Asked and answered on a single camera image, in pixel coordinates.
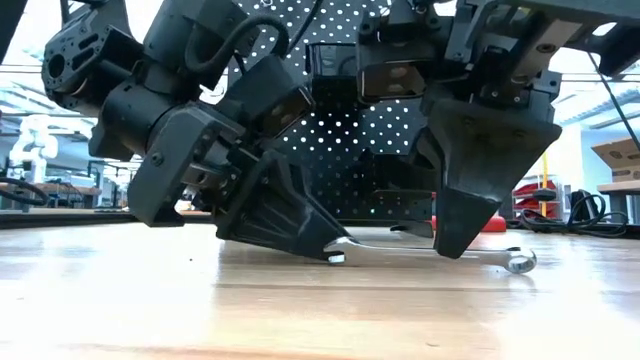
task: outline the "screw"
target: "screw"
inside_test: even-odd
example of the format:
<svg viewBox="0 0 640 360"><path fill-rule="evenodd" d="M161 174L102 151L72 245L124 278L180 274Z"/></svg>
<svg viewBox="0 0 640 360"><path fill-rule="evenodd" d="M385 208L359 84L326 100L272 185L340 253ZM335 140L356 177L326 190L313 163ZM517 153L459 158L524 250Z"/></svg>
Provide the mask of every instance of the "screw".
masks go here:
<svg viewBox="0 0 640 360"><path fill-rule="evenodd" d="M162 156L161 153L157 152L157 153L153 153L153 155L151 155L151 163L154 166L160 166L160 165L162 165L163 162L164 162L164 156Z"/></svg>

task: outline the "silver wrench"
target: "silver wrench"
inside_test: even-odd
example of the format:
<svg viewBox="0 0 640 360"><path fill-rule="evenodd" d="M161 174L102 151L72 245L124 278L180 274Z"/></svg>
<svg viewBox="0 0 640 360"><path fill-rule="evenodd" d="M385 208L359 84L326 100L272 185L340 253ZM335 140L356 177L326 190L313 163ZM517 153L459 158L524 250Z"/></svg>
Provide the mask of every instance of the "silver wrench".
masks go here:
<svg viewBox="0 0 640 360"><path fill-rule="evenodd" d="M415 258L442 259L434 249L369 246L348 237L330 242L324 251L342 253L343 255L330 256L329 263L346 266L376 266ZM538 263L532 250L519 247L506 250L467 250L460 259L474 260L482 265L501 266L513 274L527 273Z"/></svg>

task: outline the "black cable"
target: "black cable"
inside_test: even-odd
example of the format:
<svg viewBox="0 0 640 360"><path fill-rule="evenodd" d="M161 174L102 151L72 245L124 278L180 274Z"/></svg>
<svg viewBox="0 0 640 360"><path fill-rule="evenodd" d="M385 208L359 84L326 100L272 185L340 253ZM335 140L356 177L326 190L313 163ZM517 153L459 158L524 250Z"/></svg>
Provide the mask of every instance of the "black cable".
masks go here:
<svg viewBox="0 0 640 360"><path fill-rule="evenodd" d="M73 186L73 184L71 184L71 183L60 183L60 185L63 185L64 187L66 187L69 190L74 190L80 196L80 201L82 201L84 199L84 195L82 195L80 190L78 190L77 187Z"/></svg>
<svg viewBox="0 0 640 360"><path fill-rule="evenodd" d="M316 17L316 15L318 14L318 11L320 11L320 7L322 6L322 1L323 0L315 0L313 2L313 6L311 7L311 10L309 11L309 14L307 14L307 17L302 22L302 26L300 26L298 31L296 31L296 33L293 34L293 36L291 37L291 42L289 43L289 48L287 49L287 54L292 52L293 49L296 48L296 45L298 44L298 42L300 42L300 39L302 39L302 36L304 35L304 33L309 28L309 25L311 25L311 22L313 21L313 18Z"/></svg>
<svg viewBox="0 0 640 360"><path fill-rule="evenodd" d="M1 197L5 197L5 198L7 198L9 200L13 200L13 201L19 202L21 204L33 205L33 206L45 206L45 205L47 205L49 203L49 195L47 195L44 191L40 190L39 188L37 188L36 186L34 186L32 184L29 184L26 181L18 180L18 179L12 179L12 178L8 178L8 177L0 177L0 183L16 185L18 188L29 190L32 193L36 194L36 196L39 199L38 198L31 199L31 198L28 198L26 196L16 195L14 193L11 193L11 192L8 192L8 191L4 191L4 190L0 189L0 196Z"/></svg>
<svg viewBox="0 0 640 360"><path fill-rule="evenodd" d="M246 74L247 68L244 66L244 59L242 58L242 55L238 53L233 53L233 58L236 60L236 63L238 64L238 69L240 69L240 73L242 75Z"/></svg>
<svg viewBox="0 0 640 360"><path fill-rule="evenodd" d="M607 89L607 92L609 93L609 97L613 102L613 106L616 108L616 111L618 112L620 119L624 123L624 126L627 128L627 131L629 132L631 139L633 139L633 142L636 144L638 151L640 151L640 142L636 137L636 133L631 128L631 125L629 125L629 120L627 120L627 117L624 114L624 111L622 111L622 107L620 107L620 103L618 102L618 99L616 99L616 96L613 94L613 90L611 90L611 86L609 86L609 82L607 81L607 79L605 79L604 75L602 75L602 73L600 72L600 68L598 67L598 64L596 63L596 59L594 59L593 55L590 52L587 52L587 55L589 55L589 59L591 60L593 67L596 69L596 73L598 73L598 75L600 76L600 81L602 81L602 85L604 85L605 89Z"/></svg>
<svg viewBox="0 0 640 360"><path fill-rule="evenodd" d="M184 56L187 69L194 73L204 73L211 69L224 69L227 63L229 63L229 60L233 57L238 41L240 41L247 31L260 25L268 25L278 31L278 38L273 49L271 49L271 54L284 59L287 55L287 49L289 48L289 32L287 31L287 27L273 16L255 15L238 24L238 26L233 29L229 37L225 40L224 44L222 44L218 52L211 59L204 62L197 59L195 48L198 43L198 38L204 36L205 33L198 25L194 26L193 31L189 36L189 40L187 41L187 48Z"/></svg>
<svg viewBox="0 0 640 360"><path fill-rule="evenodd" d="M600 211L598 214L589 220L574 221L575 216L578 215L580 207L586 206L586 202L591 199L600 200ZM579 234L579 235L591 235L605 238L616 238L624 235L627 231L627 224L629 223L629 217L621 212L606 213L607 204L604 198L600 195L589 195L578 200L569 214L569 219L566 223L562 220L549 219L537 211L525 209L520 216L520 225L524 228L543 233L565 233L565 234ZM620 215L622 217L622 223L619 226L612 228L610 231L596 231L593 229L595 225L598 225L605 218L612 215Z"/></svg>
<svg viewBox="0 0 640 360"><path fill-rule="evenodd" d="M60 16L62 17L62 25L71 20L71 14L69 13L69 0L60 0Z"/></svg>

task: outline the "pegboard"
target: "pegboard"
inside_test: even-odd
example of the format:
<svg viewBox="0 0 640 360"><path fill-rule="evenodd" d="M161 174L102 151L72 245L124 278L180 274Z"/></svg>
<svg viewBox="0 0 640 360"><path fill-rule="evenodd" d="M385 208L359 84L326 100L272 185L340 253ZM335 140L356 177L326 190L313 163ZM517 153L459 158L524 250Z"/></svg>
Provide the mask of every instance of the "pegboard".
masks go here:
<svg viewBox="0 0 640 360"><path fill-rule="evenodd" d="M280 18L289 35L298 30L313 7L313 0L236 1L249 15L270 14ZM365 12L380 14L387 0L325 0L320 11L294 51L287 56L288 70L300 82L305 72L305 45L318 42L354 43L356 29ZM250 68L267 55L276 32L263 28L251 56ZM233 62L229 81L240 76ZM369 148L378 154L407 154L425 118L418 110L419 100L379 103L360 113L341 111L313 113L281 136L279 148L291 159L305 164L313 176L313 191L320 203L338 220L405 220L431 216L431 201L414 201L396 194L384 197L359 193L354 171L360 154Z"/></svg>

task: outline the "cardboard box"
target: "cardboard box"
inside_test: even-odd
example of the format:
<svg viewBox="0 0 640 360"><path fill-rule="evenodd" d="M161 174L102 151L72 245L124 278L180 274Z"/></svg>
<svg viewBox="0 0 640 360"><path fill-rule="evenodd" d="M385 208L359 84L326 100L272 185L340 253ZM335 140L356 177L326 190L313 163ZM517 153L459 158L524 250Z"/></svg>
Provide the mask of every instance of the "cardboard box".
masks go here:
<svg viewBox="0 0 640 360"><path fill-rule="evenodd" d="M591 147L611 168L613 182L640 180L640 151L631 138Z"/></svg>

